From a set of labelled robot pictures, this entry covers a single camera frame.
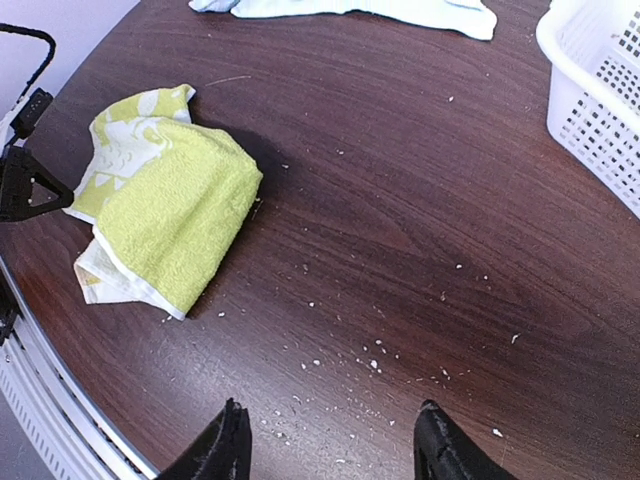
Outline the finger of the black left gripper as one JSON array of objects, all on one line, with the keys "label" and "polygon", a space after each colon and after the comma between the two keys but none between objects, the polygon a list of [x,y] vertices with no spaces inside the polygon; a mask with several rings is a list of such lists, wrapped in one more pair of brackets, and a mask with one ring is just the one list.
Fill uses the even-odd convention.
[{"label": "finger of the black left gripper", "polygon": [[56,210],[61,210],[69,207],[73,203],[73,198],[58,197],[54,200],[47,201],[38,205],[34,205],[32,199],[29,198],[27,203],[21,208],[19,212],[20,220],[28,220],[43,214],[48,214]]},{"label": "finger of the black left gripper", "polygon": [[62,181],[60,181],[57,177],[55,177],[52,173],[50,173],[44,167],[35,168],[31,177],[33,178],[33,182],[45,187],[52,193],[57,195],[57,198],[62,203],[72,203],[74,199],[74,194],[71,189],[69,189]]}]

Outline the white perforated plastic basket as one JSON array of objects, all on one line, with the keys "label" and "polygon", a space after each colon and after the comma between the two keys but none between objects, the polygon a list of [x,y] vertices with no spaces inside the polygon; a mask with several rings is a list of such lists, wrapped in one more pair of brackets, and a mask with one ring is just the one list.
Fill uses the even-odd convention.
[{"label": "white perforated plastic basket", "polygon": [[639,212],[639,4],[553,1],[536,27],[551,63],[552,138]]}]

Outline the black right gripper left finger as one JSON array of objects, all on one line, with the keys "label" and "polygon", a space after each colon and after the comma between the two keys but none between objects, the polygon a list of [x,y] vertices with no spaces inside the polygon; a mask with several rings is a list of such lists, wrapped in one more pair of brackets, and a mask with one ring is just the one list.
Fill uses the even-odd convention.
[{"label": "black right gripper left finger", "polygon": [[251,426],[246,408],[229,398],[219,414],[159,480],[240,480],[251,470]]}]

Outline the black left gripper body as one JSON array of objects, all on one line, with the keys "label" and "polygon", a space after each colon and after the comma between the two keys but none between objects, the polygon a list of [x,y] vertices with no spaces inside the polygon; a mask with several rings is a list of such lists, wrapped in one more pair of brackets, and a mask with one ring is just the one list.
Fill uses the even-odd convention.
[{"label": "black left gripper body", "polygon": [[35,183],[32,157],[23,147],[7,147],[1,157],[1,221],[34,217],[31,195]]}]

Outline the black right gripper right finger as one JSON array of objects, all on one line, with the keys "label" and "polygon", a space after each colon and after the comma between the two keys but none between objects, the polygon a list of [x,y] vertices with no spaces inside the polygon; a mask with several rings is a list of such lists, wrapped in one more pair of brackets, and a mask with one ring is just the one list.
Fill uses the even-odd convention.
[{"label": "black right gripper right finger", "polygon": [[431,399],[421,405],[413,449],[416,480],[516,480]]}]

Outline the green crocodile pattern towel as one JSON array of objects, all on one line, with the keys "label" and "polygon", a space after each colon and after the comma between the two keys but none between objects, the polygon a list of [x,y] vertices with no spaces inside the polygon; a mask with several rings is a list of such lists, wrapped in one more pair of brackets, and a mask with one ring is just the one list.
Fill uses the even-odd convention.
[{"label": "green crocodile pattern towel", "polygon": [[183,319],[219,269],[263,175],[224,130],[195,124],[192,86],[145,91],[98,114],[67,214],[92,240],[74,271],[89,304],[142,302]]}]

